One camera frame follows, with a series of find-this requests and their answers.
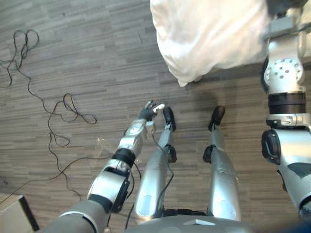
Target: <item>silver robot leg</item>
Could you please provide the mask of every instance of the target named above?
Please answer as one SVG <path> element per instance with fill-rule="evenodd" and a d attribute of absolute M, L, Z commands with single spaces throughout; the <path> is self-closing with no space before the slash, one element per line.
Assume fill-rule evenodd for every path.
<path fill-rule="evenodd" d="M 213 113 L 209 126 L 212 132 L 211 145 L 206 148 L 203 156 L 205 162 L 211 163 L 211 189 L 207 214 L 240 221 L 237 173 L 227 156 L 224 136 L 218 128 L 224 113 L 225 108 L 221 106 Z"/>
<path fill-rule="evenodd" d="M 161 197 L 160 194 L 165 187 L 168 163 L 176 161 L 171 128 L 170 124 L 166 125 L 158 142 L 161 148 L 153 153 L 145 167 L 134 207 L 137 225 L 162 215 L 164 193 Z"/>

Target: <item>white cloth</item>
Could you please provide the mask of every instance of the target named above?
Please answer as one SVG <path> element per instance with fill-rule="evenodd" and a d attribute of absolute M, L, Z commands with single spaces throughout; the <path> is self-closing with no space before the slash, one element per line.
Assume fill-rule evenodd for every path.
<path fill-rule="evenodd" d="M 266 0 L 151 0 L 150 8 L 159 50 L 180 86 L 212 68 L 263 62 L 266 57 L 262 34 L 271 21 Z M 303 22 L 311 21 L 310 9 L 311 1 Z"/>

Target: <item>gray wood-grain floor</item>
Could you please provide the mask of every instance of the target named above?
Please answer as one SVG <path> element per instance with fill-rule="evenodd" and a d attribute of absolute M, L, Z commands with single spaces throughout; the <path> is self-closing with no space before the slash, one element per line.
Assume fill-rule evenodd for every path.
<path fill-rule="evenodd" d="M 79 157 L 111 155 L 145 102 L 162 100 L 175 113 L 178 155 L 165 205 L 205 211 L 210 171 L 202 154 L 210 138 L 208 120 L 213 108 L 221 104 L 226 106 L 222 129 L 227 152 L 240 177 L 242 220 L 262 228 L 297 218 L 276 167 L 261 155 L 268 110 L 259 83 L 260 65 L 219 71 L 180 88 L 159 53 L 147 0 L 0 0 L 1 59 L 13 55 L 12 36 L 18 29 L 34 29 L 40 35 L 40 44 L 22 70 L 33 77 L 31 89 L 46 99 L 47 107 L 52 110 L 70 92 L 82 113 L 98 118 L 95 125 L 53 118 L 56 132 L 71 139 L 67 148 L 54 147 L 62 168 Z M 1 71 L 4 84 L 7 77 Z M 309 91 L 310 75 L 308 71 Z M 5 193 L 28 180 L 57 174 L 55 157 L 47 150 L 48 114 L 28 94 L 26 83 L 14 73 L 13 85 L 0 90 L 0 188 Z M 158 117 L 159 132 L 162 121 Z M 149 140 L 138 158 L 142 170 L 155 148 Z M 67 171 L 70 187 L 85 197 L 104 163 L 81 160 L 73 164 Z M 137 172 L 134 176 L 137 190 Z M 26 196 L 40 227 L 78 201 L 62 176 L 30 183 L 18 193 Z M 122 230 L 134 200 L 135 195 L 121 215 L 112 216 L 113 232 Z"/>

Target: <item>wire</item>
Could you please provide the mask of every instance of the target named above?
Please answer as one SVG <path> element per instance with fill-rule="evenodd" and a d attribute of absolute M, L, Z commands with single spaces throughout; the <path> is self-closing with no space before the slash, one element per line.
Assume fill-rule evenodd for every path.
<path fill-rule="evenodd" d="M 126 199 L 127 200 L 133 193 L 133 190 L 134 190 L 134 187 L 135 187 L 135 179 L 134 179 L 134 176 L 133 176 L 133 173 L 131 172 L 131 177 L 132 177 L 132 180 L 133 180 L 133 185 L 132 185 L 132 189 L 130 191 L 130 193 L 127 195 Z"/>
<path fill-rule="evenodd" d="M 130 220 L 131 213 L 132 213 L 133 209 L 134 209 L 134 203 L 133 203 L 133 205 L 132 205 L 132 207 L 131 207 L 130 212 L 128 213 L 127 220 L 126 220 L 126 224 L 125 224 L 125 229 L 127 229 L 128 222 L 129 222 L 129 220 Z"/>
<path fill-rule="evenodd" d="M 35 37 L 36 37 L 36 41 L 35 41 L 35 44 L 33 46 L 30 46 L 29 45 L 29 35 L 33 33 L 35 34 Z M 24 44 L 20 50 L 20 61 L 18 62 L 17 61 L 17 54 L 18 54 L 18 48 L 17 48 L 17 43 L 16 43 L 16 40 L 17 40 L 17 35 L 18 34 L 23 34 L 24 35 Z M 28 83 L 27 83 L 27 90 L 29 92 L 29 94 L 31 94 L 32 96 L 38 98 L 41 102 L 42 102 L 42 106 L 43 106 L 43 109 L 45 112 L 47 112 L 49 114 L 49 118 L 48 118 L 48 128 L 49 128 L 49 136 L 50 136 L 50 140 L 49 140 L 49 145 L 48 145 L 48 150 L 50 151 L 51 154 L 53 154 L 56 158 L 56 167 L 57 167 L 57 170 L 59 171 L 59 174 L 56 176 L 56 177 L 52 177 L 52 178 L 48 178 L 48 179 L 43 179 L 43 180 L 52 180 L 52 179 L 55 179 L 57 178 L 58 176 L 60 176 L 61 174 L 64 175 L 65 179 L 66 179 L 66 189 L 75 193 L 76 195 L 78 195 L 79 199 L 81 200 L 81 195 L 74 189 L 70 188 L 69 187 L 69 182 L 68 182 L 68 177 L 67 175 L 64 173 L 64 171 L 66 169 L 63 169 L 61 170 L 60 169 L 60 164 L 59 164 L 59 159 L 58 159 L 58 156 L 56 155 L 56 153 L 51 149 L 51 145 L 52 145 L 52 140 L 54 139 L 54 142 L 57 146 L 59 147 L 66 147 L 70 144 L 70 139 L 63 136 L 63 135 L 60 135 L 60 134 L 57 134 L 54 132 L 54 130 L 52 129 L 52 126 L 51 126 L 51 119 L 52 119 L 52 116 L 53 115 L 59 115 L 61 117 L 61 119 L 64 121 L 64 122 L 67 122 L 67 123 L 70 123 L 70 122 L 74 122 L 78 117 L 81 117 L 85 123 L 87 124 L 95 124 L 97 122 L 97 119 L 94 115 L 91 115 L 91 114 L 81 114 L 75 104 L 74 104 L 74 101 L 73 101 L 73 98 L 72 98 L 72 94 L 70 93 L 66 93 L 64 96 L 63 96 L 63 99 L 62 101 L 58 101 L 53 110 L 52 111 L 49 111 L 46 106 L 45 106 L 45 100 L 40 97 L 39 95 L 35 94 L 34 92 L 32 92 L 30 90 L 30 84 L 31 84 L 31 81 L 32 81 L 32 78 L 28 75 L 26 75 L 25 73 L 23 73 L 20 68 L 22 67 L 22 62 L 24 59 L 26 59 L 27 55 L 28 55 L 28 52 L 31 51 L 32 49 L 34 49 L 38 43 L 39 43 L 39 35 L 36 31 L 30 29 L 30 30 L 27 30 L 26 32 L 23 32 L 21 30 L 17 30 L 14 32 L 14 35 L 13 35 L 13 41 L 14 41 L 14 55 L 12 56 L 12 58 L 10 60 L 1 60 L 0 59 L 0 68 L 4 68 L 8 74 L 8 77 L 9 77 L 9 80 L 8 80 L 8 84 L 5 85 L 5 86 L 1 86 L 2 88 L 8 88 L 9 86 L 12 85 L 12 74 L 11 74 L 11 71 L 17 71 L 18 73 L 20 73 L 22 76 L 24 76 L 27 80 L 28 80 Z M 69 111 L 69 112 L 72 112 L 75 114 L 74 118 L 71 119 L 71 120 L 67 120 L 63 117 L 62 114 L 60 113 L 56 113 L 56 109 L 57 109 L 57 106 L 59 104 L 63 104 L 64 108 Z M 72 161 L 71 163 L 69 163 L 70 165 L 80 159 L 102 159 L 102 158 L 90 158 L 90 157 L 83 157 L 83 158 L 79 158 L 79 159 L 76 159 L 74 161 Z M 11 195 L 13 195 L 14 193 L 16 193 L 18 190 L 20 190 L 23 186 L 27 185 L 28 183 L 30 182 L 34 182 L 34 181 L 42 181 L 42 180 L 31 180 L 31 181 L 28 181 L 26 183 L 24 183 L 22 186 L 20 186 L 18 189 L 16 189 Z"/>
<path fill-rule="evenodd" d="M 137 166 L 137 164 L 134 162 L 134 165 L 135 165 L 135 167 L 136 167 L 136 169 L 137 169 L 137 171 L 138 171 L 138 174 L 139 174 L 139 178 L 140 178 L 140 180 L 141 180 L 141 172 L 140 172 L 140 169 L 138 168 L 138 166 Z"/>
<path fill-rule="evenodd" d="M 139 178 L 140 178 L 140 180 L 141 180 L 141 172 L 140 172 L 140 169 L 139 169 L 139 167 L 137 166 L 137 164 L 136 164 L 135 162 L 134 162 L 134 165 L 135 165 L 135 167 L 136 167 L 136 169 L 137 169 L 137 171 L 138 171 L 138 173 L 139 173 Z M 131 196 L 131 194 L 132 194 L 132 192 L 133 192 L 133 190 L 134 190 L 134 183 L 135 183 L 135 182 L 134 182 L 134 177 L 133 177 L 133 175 L 132 175 L 132 178 L 133 178 L 133 187 L 132 187 L 132 190 L 131 190 L 131 192 L 130 192 L 130 195 L 128 195 L 127 198 L 129 198 L 129 197 Z M 128 215 L 127 215 L 126 224 L 125 224 L 125 229 L 127 229 L 128 222 L 129 222 L 129 220 L 130 220 L 130 217 L 131 217 L 131 214 L 132 214 L 134 205 L 135 205 L 135 203 L 133 203 L 133 205 L 132 205 L 132 207 L 131 207 L 131 210 L 130 210 L 130 212 L 129 212 Z"/>
<path fill-rule="evenodd" d="M 25 182 L 24 184 L 22 184 L 20 187 L 18 187 L 17 189 L 15 189 L 14 192 L 12 192 L 9 196 L 7 196 L 3 201 L 0 202 L 3 203 L 4 201 L 6 201 L 8 198 L 10 198 L 10 196 L 14 195 L 18 190 L 20 190 L 22 187 L 26 186 L 27 184 L 31 183 L 31 182 L 37 182 L 37 181 L 51 181 L 56 179 L 57 177 L 59 177 L 61 174 L 64 173 L 65 170 L 67 170 L 73 163 L 79 161 L 79 160 L 84 160 L 84 159 L 89 159 L 89 160 L 104 160 L 104 159 L 109 159 L 111 158 L 111 156 L 109 157 L 104 157 L 104 158 L 92 158 L 92 157 L 81 157 L 78 159 L 75 159 L 73 161 L 71 161 L 63 170 L 61 170 L 57 175 L 50 177 L 50 178 L 46 178 L 46 179 L 34 179 L 34 180 L 30 180 Z"/>

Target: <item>robot forearm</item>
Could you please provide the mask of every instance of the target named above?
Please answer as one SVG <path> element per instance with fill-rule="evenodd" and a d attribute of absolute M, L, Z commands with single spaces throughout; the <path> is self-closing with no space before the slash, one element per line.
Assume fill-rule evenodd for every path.
<path fill-rule="evenodd" d="M 117 213 L 122 209 L 130 183 L 130 170 L 148 133 L 154 130 L 153 121 L 133 121 L 117 152 L 91 185 L 87 200 L 63 213 L 44 232 L 103 232 L 111 212 Z"/>

